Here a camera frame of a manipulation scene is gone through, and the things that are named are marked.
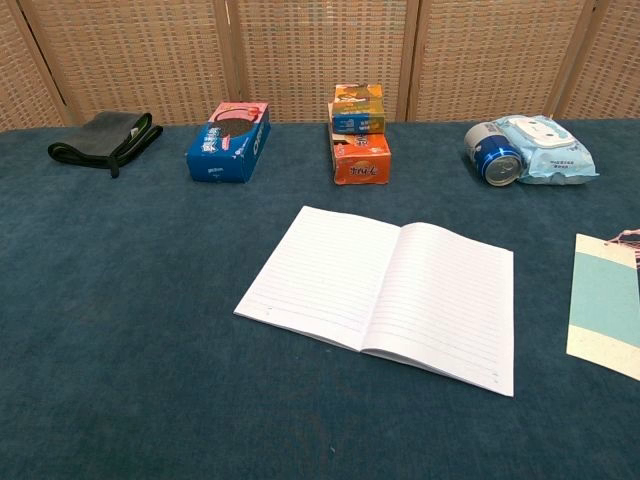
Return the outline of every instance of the table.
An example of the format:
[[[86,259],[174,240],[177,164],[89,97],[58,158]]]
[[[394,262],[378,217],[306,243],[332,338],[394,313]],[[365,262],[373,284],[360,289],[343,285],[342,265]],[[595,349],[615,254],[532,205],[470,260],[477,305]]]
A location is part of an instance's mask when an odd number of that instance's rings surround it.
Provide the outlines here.
[[[321,124],[246,185],[191,181],[195,126],[116,180],[0,134],[0,478],[637,478],[640,383],[565,347],[576,233],[640,226],[640,120],[562,123],[601,178],[490,187],[468,123],[390,124],[391,183],[346,187]],[[515,397],[234,316],[303,205],[513,250]]]

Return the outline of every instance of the lined paper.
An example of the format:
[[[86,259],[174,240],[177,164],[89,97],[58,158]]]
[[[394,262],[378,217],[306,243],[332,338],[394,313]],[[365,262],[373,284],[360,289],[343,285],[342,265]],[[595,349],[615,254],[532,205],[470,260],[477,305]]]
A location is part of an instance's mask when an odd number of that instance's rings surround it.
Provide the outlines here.
[[[305,206],[234,313],[360,350],[399,233]]]
[[[513,396],[512,252],[403,227],[363,347]]]

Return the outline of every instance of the light blue package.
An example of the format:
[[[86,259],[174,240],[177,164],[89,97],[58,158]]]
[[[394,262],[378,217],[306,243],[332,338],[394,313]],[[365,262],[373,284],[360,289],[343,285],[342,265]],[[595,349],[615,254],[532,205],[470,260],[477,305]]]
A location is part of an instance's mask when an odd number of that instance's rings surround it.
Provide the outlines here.
[[[573,135],[542,115],[509,115],[494,122],[522,153],[518,181],[577,185],[598,177],[589,151]]]

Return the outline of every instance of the small orange box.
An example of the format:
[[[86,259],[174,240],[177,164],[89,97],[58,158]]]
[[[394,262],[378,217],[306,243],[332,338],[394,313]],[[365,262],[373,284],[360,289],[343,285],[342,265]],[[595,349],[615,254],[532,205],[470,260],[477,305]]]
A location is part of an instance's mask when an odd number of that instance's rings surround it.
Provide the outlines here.
[[[343,135],[333,133],[329,103],[329,138],[333,158],[333,180],[338,185],[389,183],[391,151],[383,133]]]

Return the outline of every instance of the blue cookie box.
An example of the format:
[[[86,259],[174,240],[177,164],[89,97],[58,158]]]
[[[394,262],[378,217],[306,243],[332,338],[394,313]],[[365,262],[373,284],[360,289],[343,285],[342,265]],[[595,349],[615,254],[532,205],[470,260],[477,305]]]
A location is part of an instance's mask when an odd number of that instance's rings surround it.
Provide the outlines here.
[[[222,139],[217,138],[213,143],[215,151],[203,151],[211,125],[209,122],[200,130],[187,151],[191,178],[198,182],[248,182],[271,130],[269,109],[248,133],[232,137],[228,150],[222,150]]]

